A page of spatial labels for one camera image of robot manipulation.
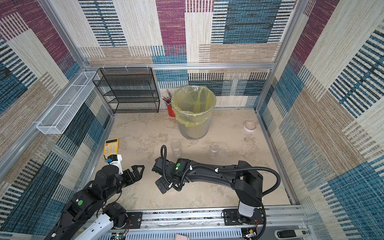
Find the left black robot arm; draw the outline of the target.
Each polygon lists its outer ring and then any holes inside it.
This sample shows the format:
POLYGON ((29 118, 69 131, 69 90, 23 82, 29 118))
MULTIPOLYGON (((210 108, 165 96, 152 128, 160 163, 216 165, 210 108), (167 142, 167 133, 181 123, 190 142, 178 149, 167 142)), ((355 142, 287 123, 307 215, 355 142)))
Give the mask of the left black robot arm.
POLYGON ((115 165, 104 166, 95 179, 76 192, 65 205, 58 223, 46 240, 70 240, 75 233, 115 194, 142 179, 145 166, 133 165, 120 175, 115 165))

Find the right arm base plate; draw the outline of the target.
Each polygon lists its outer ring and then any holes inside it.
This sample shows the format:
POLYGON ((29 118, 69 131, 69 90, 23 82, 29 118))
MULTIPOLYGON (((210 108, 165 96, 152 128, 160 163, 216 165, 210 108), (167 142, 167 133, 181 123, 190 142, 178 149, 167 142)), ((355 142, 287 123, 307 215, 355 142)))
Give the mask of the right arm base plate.
POLYGON ((265 223, 266 214, 261 208, 256 208, 252 217, 245 217, 238 213, 238 209, 224 209, 222 210, 221 217, 225 221, 226 226, 240 226, 240 225, 263 225, 265 223))

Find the small jar with rice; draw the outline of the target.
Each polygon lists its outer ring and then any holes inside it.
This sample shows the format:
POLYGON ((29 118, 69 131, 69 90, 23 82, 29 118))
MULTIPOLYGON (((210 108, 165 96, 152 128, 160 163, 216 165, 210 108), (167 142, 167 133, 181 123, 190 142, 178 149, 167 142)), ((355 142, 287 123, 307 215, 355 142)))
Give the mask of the small jar with rice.
POLYGON ((210 145, 209 149, 210 149, 210 158, 214 159, 217 156, 220 148, 217 144, 213 143, 210 145))

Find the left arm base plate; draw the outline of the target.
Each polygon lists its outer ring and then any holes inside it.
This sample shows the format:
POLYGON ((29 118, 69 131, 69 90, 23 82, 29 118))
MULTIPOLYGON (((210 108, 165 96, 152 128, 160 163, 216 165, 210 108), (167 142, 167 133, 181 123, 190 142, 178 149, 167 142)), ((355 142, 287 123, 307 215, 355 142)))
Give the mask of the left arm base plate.
POLYGON ((103 213, 102 216, 106 216, 108 220, 112 221, 112 230, 139 229, 143 212, 103 213))

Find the bin with yellow bag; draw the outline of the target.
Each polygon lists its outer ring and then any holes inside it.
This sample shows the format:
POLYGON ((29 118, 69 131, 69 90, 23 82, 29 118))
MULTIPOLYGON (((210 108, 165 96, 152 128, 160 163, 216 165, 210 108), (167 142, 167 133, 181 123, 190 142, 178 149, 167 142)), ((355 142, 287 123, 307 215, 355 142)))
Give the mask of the bin with yellow bag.
POLYGON ((189 140, 199 140, 209 131, 217 99, 205 86, 187 86, 173 93, 171 105, 179 131, 189 140))

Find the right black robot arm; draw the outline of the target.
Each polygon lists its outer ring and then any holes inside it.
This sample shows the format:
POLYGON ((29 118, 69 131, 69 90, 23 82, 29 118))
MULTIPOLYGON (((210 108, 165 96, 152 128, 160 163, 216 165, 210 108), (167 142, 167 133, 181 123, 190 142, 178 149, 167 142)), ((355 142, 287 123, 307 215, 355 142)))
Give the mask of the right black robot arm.
POLYGON ((224 218, 240 225, 263 224, 266 213, 262 198, 275 191, 281 183, 279 173, 266 167, 253 167, 245 161, 236 165, 217 166, 179 158, 175 163, 167 160, 167 148, 161 147, 161 156, 152 168, 161 177, 156 186, 165 194, 174 189, 180 192, 186 183, 204 182, 228 187, 239 198, 236 213, 223 213, 224 218))

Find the clear plastic jar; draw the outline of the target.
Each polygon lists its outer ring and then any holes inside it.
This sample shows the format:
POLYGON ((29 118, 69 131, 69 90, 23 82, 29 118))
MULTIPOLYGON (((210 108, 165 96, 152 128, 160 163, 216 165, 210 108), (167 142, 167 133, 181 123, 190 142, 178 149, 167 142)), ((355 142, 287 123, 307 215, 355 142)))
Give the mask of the clear plastic jar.
POLYGON ((183 154, 182 144, 178 140, 174 140, 171 143, 171 149, 176 159, 180 158, 183 154))

